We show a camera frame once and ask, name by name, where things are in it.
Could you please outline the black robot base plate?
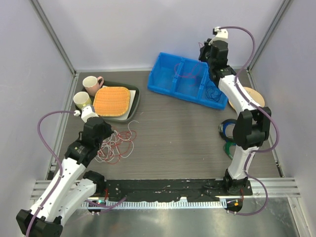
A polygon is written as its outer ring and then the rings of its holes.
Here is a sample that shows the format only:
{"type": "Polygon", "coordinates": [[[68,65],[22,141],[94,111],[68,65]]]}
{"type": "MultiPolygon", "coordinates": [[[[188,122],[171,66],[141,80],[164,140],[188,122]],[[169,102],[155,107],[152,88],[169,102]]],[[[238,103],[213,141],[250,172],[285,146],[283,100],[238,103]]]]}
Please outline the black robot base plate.
{"type": "Polygon", "coordinates": [[[227,188],[222,179],[129,179],[107,180],[104,192],[110,201],[129,202],[215,201],[219,196],[251,196],[250,182],[227,188]]]}

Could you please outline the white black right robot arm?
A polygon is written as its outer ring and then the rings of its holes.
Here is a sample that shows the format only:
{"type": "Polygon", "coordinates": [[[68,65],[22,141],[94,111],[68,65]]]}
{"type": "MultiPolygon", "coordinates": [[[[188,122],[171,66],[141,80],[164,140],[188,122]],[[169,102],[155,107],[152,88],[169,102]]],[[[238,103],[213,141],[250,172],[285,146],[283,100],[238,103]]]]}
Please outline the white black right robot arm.
{"type": "Polygon", "coordinates": [[[226,95],[238,115],[233,129],[235,153],[223,178],[225,193],[238,194],[246,187],[248,169],[255,152],[269,136],[271,110],[260,107],[252,100],[239,82],[236,72],[227,64],[227,42],[207,39],[198,59],[207,63],[210,80],[226,95]]]}

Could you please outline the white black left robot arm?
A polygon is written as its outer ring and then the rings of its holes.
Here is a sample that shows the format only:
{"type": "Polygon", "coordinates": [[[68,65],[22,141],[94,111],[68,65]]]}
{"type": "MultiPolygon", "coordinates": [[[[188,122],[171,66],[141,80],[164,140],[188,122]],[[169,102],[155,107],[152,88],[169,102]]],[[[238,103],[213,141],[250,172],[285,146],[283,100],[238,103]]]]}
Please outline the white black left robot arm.
{"type": "Polygon", "coordinates": [[[87,198],[104,193],[105,177],[86,168],[97,156],[102,142],[112,134],[111,126],[102,118],[87,120],[44,193],[29,210],[18,212],[16,220],[22,234],[58,237],[67,220],[87,198]]]}

